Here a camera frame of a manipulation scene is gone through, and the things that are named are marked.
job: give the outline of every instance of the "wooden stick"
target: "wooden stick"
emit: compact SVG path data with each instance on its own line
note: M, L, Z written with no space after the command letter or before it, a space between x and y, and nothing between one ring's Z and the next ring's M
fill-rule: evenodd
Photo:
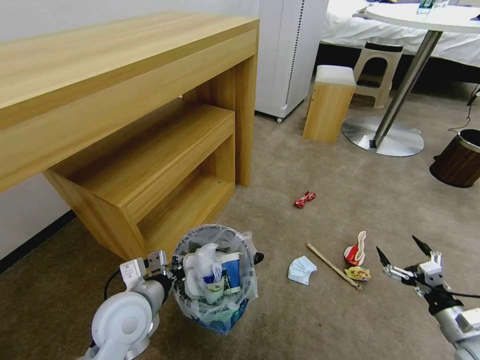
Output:
M322 255L320 251L318 251L311 243L308 241L306 242L306 247L309 248L312 252L315 253L320 259L323 260L325 264L327 264L329 267L331 267L338 275L340 275L347 283L352 285L355 289L357 290L362 290L362 286L353 281L351 278L349 278L343 271L341 271L338 267L333 265L325 256Z

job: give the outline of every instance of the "carpet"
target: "carpet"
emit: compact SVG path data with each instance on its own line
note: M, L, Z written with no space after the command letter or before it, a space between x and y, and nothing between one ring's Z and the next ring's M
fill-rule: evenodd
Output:
M404 158L369 153L342 135L335 144L304 140L307 101L282 124L257 114L251 186L237 187L217 222L252 231L265 254L256 267L259 298L222 336L185 318L170 296L139 359L452 359L454 349L427 303L382 274L375 246L395 265L413 265L425 259L414 234L443 253L445 278L454 291L480 292L475 272L480 184L458 189L428 171L433 156L455 135L446 129L464 124L469 90L453 84L408 96L397 121L419 129L425 149ZM348 116L383 114L369 104L355 96ZM472 118L470 128L478 128L478 104ZM294 200L306 190L317 198L295 208ZM361 230L367 234L364 266L372 279L357 291L305 241L343 269L343 251ZM318 267L309 286L287 279L290 262L302 255ZM0 358L83 355L105 281L121 262L75 219L0 275ZM110 293L123 289L116 279ZM474 299L464 303L479 305Z

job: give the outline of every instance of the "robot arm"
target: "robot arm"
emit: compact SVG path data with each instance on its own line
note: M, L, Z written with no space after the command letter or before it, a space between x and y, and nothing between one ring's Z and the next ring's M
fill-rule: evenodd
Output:
M428 311L456 349L456 360L480 360L480 308L465 310L464 304L454 298L456 293L450 292L444 280L442 254L432 251L415 236L413 239L429 260L403 269L393 266L377 247L383 272L402 284L413 286L415 292L427 301Z
M164 251L148 256L151 276L143 259L120 265L126 291L108 298L97 310L91 324L92 345L78 360L131 360L149 345L158 328L159 310L172 287Z

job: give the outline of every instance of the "power cord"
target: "power cord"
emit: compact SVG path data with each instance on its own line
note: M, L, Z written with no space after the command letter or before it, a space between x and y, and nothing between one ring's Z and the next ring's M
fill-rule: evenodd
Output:
M143 260L143 264L145 265L145 268L148 268L149 267L149 261L147 259L144 259ZM109 286L110 286L110 283L113 281L113 279L115 279L115 277L117 275L120 274L120 269L118 269L117 271L115 271L112 275L110 275L110 277L108 278L108 280L106 281L105 283L105 287L103 288L103 300L107 300L109 298Z
M109 278L108 280L106 281L105 283L105 287L103 288L103 300L107 300L109 298L109 295L108 295L108 292L109 292L109 286L110 286L110 283L112 282L113 279L115 279L115 277L117 275L120 274L120 269L118 269L117 271L115 271Z
M461 298L474 298L474 299L480 299L480 295L477 295L477 294L466 294L466 293L462 293L462 292L453 292L453 291L448 291L448 290L443 290L443 289L439 289L438 287L434 287L430 284L427 284L426 282L420 282L418 281L420 284L422 285L425 285L426 287L432 289L432 290L435 290L435 291L438 291L440 293L444 293L444 294L449 294L449 295L455 295L455 296L458 296L458 297L461 297Z
M475 88L473 89L473 91L471 92L470 94L470 99L474 96L474 94L479 90L479 87L480 87L480 84L477 84L475 86ZM466 119L467 119L467 122L465 125L463 126L460 126L460 127L451 127L449 129L447 129L447 131L453 131L453 132L457 132L457 130L460 130L460 129L463 129L463 128L466 128L469 124L470 124L470 121L472 120L470 118L470 114L472 113L472 103L470 103L470 105L468 105L468 115L466 116Z

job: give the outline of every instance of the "snack wrapper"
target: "snack wrapper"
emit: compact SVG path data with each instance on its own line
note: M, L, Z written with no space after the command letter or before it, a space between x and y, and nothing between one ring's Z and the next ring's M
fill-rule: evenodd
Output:
M368 281L372 277L370 276L370 270L361 266L352 266L345 269L346 275L353 280Z

